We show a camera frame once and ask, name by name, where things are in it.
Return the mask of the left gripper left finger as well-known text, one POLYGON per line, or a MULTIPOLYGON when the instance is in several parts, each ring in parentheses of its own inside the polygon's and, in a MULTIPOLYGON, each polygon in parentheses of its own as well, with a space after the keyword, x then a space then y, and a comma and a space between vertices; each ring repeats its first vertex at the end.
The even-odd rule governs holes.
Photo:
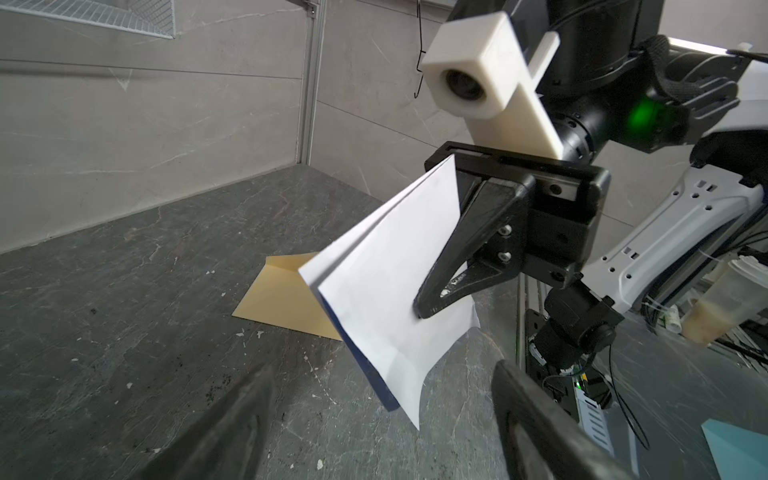
POLYGON ((254 479, 274 409, 274 376, 256 367, 135 479, 254 479))

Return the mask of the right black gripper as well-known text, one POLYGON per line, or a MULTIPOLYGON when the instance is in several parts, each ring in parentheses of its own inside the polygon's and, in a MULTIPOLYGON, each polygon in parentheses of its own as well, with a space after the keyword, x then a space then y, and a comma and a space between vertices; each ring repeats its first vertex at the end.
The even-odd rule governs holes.
POLYGON ((414 310, 430 318, 458 300, 522 273, 556 289, 581 278, 611 182, 608 170, 449 141, 460 218, 426 276, 414 310))

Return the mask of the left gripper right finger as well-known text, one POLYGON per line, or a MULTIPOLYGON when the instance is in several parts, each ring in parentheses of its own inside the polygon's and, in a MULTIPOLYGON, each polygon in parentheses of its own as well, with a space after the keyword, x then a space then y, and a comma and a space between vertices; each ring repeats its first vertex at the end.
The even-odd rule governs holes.
POLYGON ((496 363, 491 396, 509 478, 634 477, 513 363, 496 363))

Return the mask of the white letter with blue border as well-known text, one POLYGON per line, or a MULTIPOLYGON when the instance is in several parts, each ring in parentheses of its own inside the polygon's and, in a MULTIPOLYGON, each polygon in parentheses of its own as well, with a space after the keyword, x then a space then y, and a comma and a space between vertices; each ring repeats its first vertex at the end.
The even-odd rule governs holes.
POLYGON ((471 328, 465 297, 430 318, 415 297, 457 226, 454 156, 448 156, 304 264, 299 273, 347 346, 367 360, 414 426, 424 380, 471 328))

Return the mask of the tan paper envelope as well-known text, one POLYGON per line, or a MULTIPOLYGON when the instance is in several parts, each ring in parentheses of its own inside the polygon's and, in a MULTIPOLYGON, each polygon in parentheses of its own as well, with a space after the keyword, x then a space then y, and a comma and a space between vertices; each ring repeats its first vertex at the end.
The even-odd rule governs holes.
POLYGON ((316 253, 268 256, 233 316, 331 340, 342 338, 299 273, 316 253))

